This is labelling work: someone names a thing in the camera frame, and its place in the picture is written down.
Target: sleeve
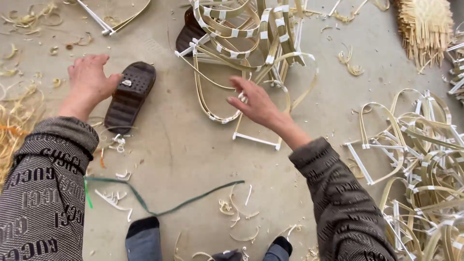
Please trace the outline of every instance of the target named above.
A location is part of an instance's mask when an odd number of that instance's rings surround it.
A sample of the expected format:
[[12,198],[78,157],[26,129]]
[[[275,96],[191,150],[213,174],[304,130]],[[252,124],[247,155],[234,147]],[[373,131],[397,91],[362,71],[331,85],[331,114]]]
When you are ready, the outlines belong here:
[[38,123],[0,195],[0,260],[82,260],[84,174],[98,135],[74,117]]
[[311,193],[322,261],[396,260],[381,211],[324,138],[289,158]]

